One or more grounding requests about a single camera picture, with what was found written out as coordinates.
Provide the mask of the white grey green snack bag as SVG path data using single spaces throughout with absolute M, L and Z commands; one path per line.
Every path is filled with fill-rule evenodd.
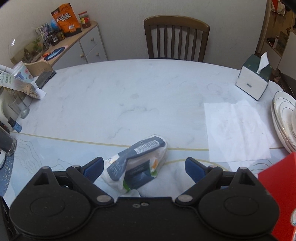
M 168 143 L 152 135 L 104 160 L 104 170 L 95 184 L 113 198 L 137 190 L 157 178 L 165 163 Z

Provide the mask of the white paper napkin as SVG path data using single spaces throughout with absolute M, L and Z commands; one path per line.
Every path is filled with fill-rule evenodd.
M 248 101 L 205 103 L 204 111 L 211 162 L 270 158 L 274 138 Z

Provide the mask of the red cardboard box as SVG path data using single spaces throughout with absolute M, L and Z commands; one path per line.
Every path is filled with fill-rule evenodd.
M 295 153 L 260 172 L 258 179 L 280 209 L 272 235 L 277 240 L 295 240 Z

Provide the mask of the glass cup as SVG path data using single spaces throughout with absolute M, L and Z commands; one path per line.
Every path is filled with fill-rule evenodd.
M 19 96 L 13 97 L 13 100 L 9 102 L 9 107 L 21 119 L 25 119 L 30 112 L 30 109 L 25 105 L 25 103 L 21 100 L 21 98 Z

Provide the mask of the white plate stack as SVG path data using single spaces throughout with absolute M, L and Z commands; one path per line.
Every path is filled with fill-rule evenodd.
M 280 142 L 289 153 L 295 153 L 295 99 L 284 91 L 277 91 L 271 113 Z

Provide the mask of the white green tissue box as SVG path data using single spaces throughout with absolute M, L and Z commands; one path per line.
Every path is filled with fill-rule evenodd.
M 243 64 L 236 86 L 258 101 L 267 89 L 271 71 L 267 52 L 261 57 L 252 54 Z

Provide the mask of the white low side cabinet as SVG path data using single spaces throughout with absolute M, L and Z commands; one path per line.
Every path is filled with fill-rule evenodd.
M 57 45 L 48 49 L 52 52 L 58 48 L 65 47 L 64 51 L 53 59 L 27 64 L 29 70 L 36 74 L 39 70 L 59 70 L 67 67 L 107 61 L 107 53 L 101 37 L 100 29 L 96 21 L 91 21 L 91 26 L 83 29 L 81 33 L 65 38 Z

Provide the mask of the glass dome terrarium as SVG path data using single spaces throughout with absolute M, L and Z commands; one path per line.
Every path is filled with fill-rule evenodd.
M 14 65 L 19 62 L 38 61 L 44 52 L 44 39 L 36 32 L 28 32 L 13 38 L 8 45 L 8 55 Z

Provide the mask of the red lid jar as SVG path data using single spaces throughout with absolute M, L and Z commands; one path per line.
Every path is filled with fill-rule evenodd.
M 82 28 L 89 28 L 91 26 L 89 15 L 87 11 L 81 12 L 78 14 Z

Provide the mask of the orange snack bag on cabinet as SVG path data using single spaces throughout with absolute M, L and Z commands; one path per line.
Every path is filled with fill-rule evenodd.
M 51 15 L 66 38 L 82 32 L 70 3 L 60 5 Z

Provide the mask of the wooden chair by wall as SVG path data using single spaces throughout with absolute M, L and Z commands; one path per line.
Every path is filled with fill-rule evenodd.
M 210 26 L 187 16 L 159 15 L 144 19 L 150 59 L 203 62 Z

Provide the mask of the wooden wall shelf unit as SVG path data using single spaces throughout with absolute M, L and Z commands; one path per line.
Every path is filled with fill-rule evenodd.
M 288 10 L 284 6 L 283 1 L 278 1 L 277 9 L 274 9 L 273 2 L 267 1 L 265 8 L 265 15 L 263 25 L 255 50 L 256 56 L 261 56 L 263 53 L 268 54 L 269 64 L 273 68 L 273 74 L 278 74 L 278 66 L 285 51 L 285 46 L 276 45 L 274 42 L 278 39 L 287 43 L 290 31 L 292 31 L 295 24 L 295 13 Z

